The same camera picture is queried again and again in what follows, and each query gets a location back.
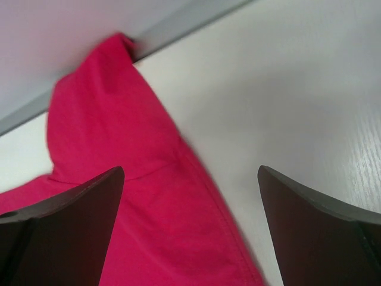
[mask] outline pink fabric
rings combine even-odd
[[[100,285],[263,285],[219,191],[132,65],[132,49],[114,35],[57,83],[47,134],[53,172],[0,194],[0,213],[121,165]]]

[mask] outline dark brown object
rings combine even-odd
[[[381,285],[381,214],[269,167],[258,179],[285,286]]]
[[[116,167],[1,215],[0,285],[98,285],[123,182]]]

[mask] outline white table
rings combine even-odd
[[[270,285],[282,280],[261,164],[381,212],[380,16],[378,0],[262,0],[138,63]],[[51,168],[44,127],[45,115],[0,138],[2,190]]]

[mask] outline pink cloth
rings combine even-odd
[[[0,213],[120,165],[126,180],[100,285],[263,285],[219,191],[132,65],[132,49],[114,35],[57,83],[47,127],[53,172],[0,194]]]

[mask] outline seam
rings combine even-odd
[[[230,222],[228,221],[228,219],[226,218],[226,215],[224,213],[224,211],[222,211],[220,205],[217,203],[216,201],[216,198],[215,196],[213,195],[213,192],[211,191],[211,188],[209,187],[209,185],[207,184],[207,182],[204,180],[204,178],[202,177],[202,175],[200,174],[198,168],[193,164],[192,160],[190,160],[190,158],[185,155],[184,158],[189,162],[189,164],[196,170],[196,174],[197,176],[199,177],[199,179],[202,181],[202,183],[205,185],[206,189],[208,190],[209,192],[209,195],[210,197],[212,198],[214,204],[216,205],[216,208],[217,210],[220,212],[221,214],[221,217],[222,217],[222,221],[224,223],[224,229],[225,229],[225,232],[228,236],[230,236],[232,238],[232,241],[234,241],[235,243],[235,246],[238,248],[238,251],[239,251],[239,260],[241,261],[241,263],[243,263],[245,266],[246,266],[246,270],[248,271],[249,275],[251,276],[251,278],[256,282],[256,283],[260,283],[260,281],[257,279],[256,275],[254,275],[252,272],[251,272],[251,267],[249,266],[249,263],[248,261],[246,260],[246,257],[245,255],[243,254],[242,252],[242,249],[240,247],[240,244],[238,242],[238,239],[236,238],[236,235],[234,234],[234,232],[232,231],[231,227],[230,227]],[[247,280],[247,276],[242,272],[242,269],[241,269],[241,274],[245,280],[245,285],[249,285],[249,281]]]

